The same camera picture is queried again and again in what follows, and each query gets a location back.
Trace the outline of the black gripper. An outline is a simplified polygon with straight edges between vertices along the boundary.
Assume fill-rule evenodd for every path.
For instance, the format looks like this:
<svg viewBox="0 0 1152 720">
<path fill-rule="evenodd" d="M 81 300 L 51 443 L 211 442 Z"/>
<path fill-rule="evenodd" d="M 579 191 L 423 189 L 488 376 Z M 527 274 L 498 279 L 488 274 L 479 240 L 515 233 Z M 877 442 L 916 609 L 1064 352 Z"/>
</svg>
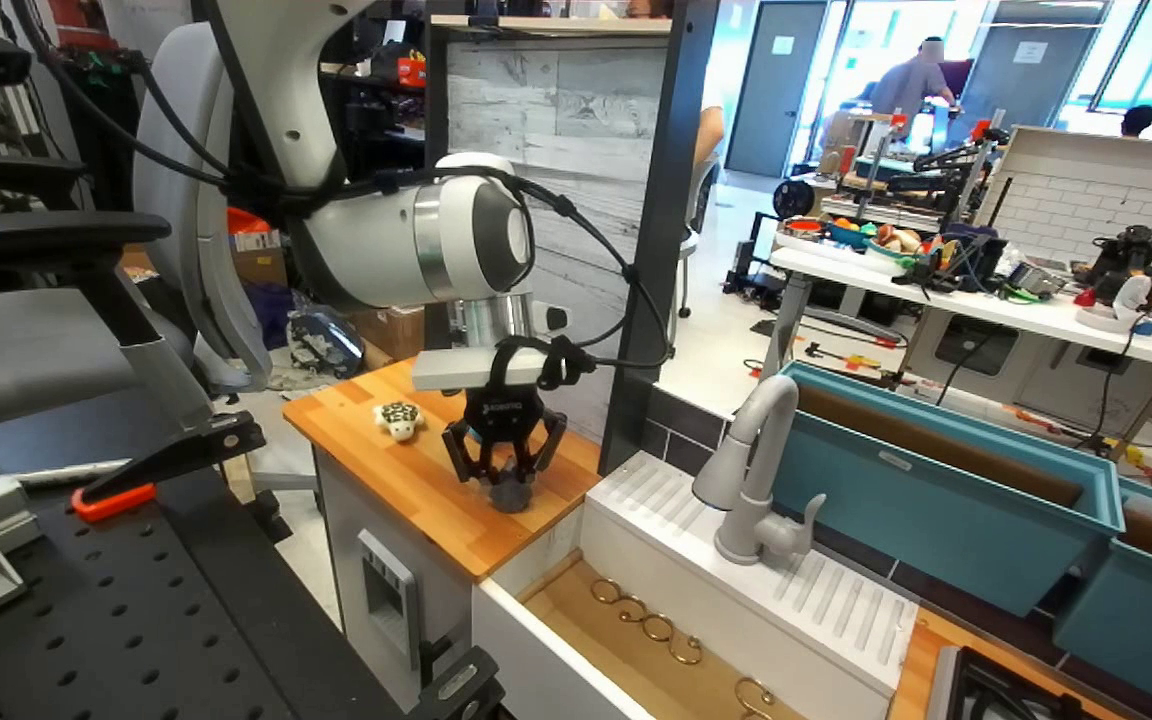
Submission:
<svg viewBox="0 0 1152 720">
<path fill-rule="evenodd" d="M 566 432 L 566 416 L 547 412 L 530 381 L 508 381 L 508 367 L 522 347 L 547 352 L 542 340 L 504 336 L 490 352 L 488 386 L 466 391 L 466 423 L 450 421 L 441 432 L 458 482 L 488 482 L 485 462 L 490 462 L 498 443 L 508 443 L 512 455 L 527 462 L 530 478 L 538 478 Z"/>
</svg>

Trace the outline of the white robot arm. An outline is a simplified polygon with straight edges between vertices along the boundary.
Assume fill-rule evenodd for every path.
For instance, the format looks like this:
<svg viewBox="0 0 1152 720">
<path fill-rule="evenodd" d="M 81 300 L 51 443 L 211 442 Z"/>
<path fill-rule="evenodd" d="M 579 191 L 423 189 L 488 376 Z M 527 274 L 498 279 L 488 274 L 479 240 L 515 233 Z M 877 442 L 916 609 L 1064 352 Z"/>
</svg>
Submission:
<svg viewBox="0 0 1152 720">
<path fill-rule="evenodd" d="M 322 44 L 371 0 L 211 0 L 211 31 L 239 114 L 273 160 L 267 213 L 292 224 L 326 279 L 365 303 L 465 303 L 466 346 L 417 357 L 417 386 L 465 391 L 444 432 L 450 470 L 488 483 L 530 482 L 563 421 L 547 340 L 508 327 L 537 264 L 519 175 L 485 153 L 435 164 L 435 182 L 347 186 L 321 94 Z"/>
</svg>

